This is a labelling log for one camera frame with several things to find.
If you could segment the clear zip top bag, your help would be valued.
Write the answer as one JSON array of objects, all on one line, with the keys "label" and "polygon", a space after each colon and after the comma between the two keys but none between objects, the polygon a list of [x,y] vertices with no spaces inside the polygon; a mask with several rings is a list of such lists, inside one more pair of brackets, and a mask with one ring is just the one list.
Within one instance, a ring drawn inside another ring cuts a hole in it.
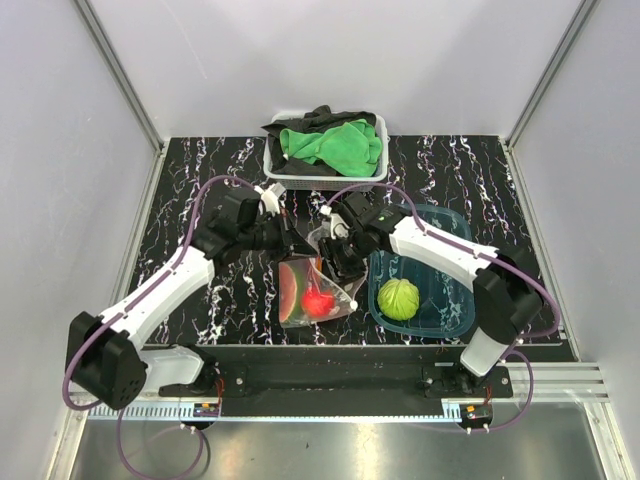
[{"label": "clear zip top bag", "polygon": [[366,260],[340,279],[323,257],[290,257],[278,263],[279,323],[287,328],[309,326],[347,316],[359,305],[356,294],[368,273]]}]

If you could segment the fake red apple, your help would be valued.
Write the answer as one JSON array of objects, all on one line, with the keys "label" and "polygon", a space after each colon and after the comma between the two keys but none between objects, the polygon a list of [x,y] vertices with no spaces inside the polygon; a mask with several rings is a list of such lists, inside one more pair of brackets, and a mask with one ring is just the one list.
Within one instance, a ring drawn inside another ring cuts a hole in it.
[{"label": "fake red apple", "polygon": [[309,288],[301,297],[301,307],[311,318],[326,317],[335,305],[335,297],[329,291]]}]

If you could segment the fake green cabbage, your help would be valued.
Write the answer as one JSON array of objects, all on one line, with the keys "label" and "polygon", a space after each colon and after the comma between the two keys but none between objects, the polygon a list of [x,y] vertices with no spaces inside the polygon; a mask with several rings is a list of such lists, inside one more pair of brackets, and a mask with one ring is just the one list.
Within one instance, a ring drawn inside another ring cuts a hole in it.
[{"label": "fake green cabbage", "polygon": [[420,308],[420,293],[408,280],[392,278],[379,289],[377,303],[380,311],[391,320],[408,321]]}]

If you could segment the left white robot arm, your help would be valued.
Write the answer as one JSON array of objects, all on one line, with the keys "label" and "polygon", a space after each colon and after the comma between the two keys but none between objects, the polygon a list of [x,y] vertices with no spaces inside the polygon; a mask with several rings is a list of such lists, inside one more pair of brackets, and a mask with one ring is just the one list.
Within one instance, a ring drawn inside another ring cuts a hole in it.
[{"label": "left white robot arm", "polygon": [[144,346],[174,310],[242,254],[265,251],[276,262],[314,256],[280,205],[285,191],[279,183],[266,190],[230,190],[219,208],[190,225],[183,246],[133,293],[98,316],[76,316],[63,383],[77,384],[113,410],[146,392],[215,391],[213,356],[195,346]]}]

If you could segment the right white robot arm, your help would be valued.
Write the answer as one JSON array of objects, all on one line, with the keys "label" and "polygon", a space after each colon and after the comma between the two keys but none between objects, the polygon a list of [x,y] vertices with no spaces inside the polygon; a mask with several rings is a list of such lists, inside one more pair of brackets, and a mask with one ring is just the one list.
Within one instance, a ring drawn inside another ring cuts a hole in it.
[{"label": "right white robot arm", "polygon": [[472,293],[476,330],[454,384],[470,397],[486,389],[489,372],[543,306],[544,289],[519,265],[521,254],[464,240],[422,220],[411,204],[374,205],[360,192],[332,198],[320,212],[329,222],[321,257],[336,282],[384,251],[438,270]]}]

